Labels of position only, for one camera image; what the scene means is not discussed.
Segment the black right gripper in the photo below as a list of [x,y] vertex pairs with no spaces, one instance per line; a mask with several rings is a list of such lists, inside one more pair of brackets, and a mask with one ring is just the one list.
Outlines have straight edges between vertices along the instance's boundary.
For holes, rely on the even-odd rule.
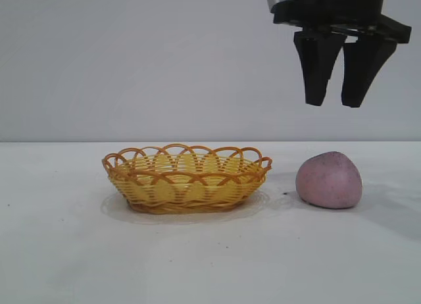
[[397,43],[410,41],[412,28],[382,14],[384,0],[272,0],[273,23],[335,31],[360,37],[344,45],[344,35],[295,32],[305,86],[305,103],[322,105],[339,51],[344,52],[342,105],[360,107]]

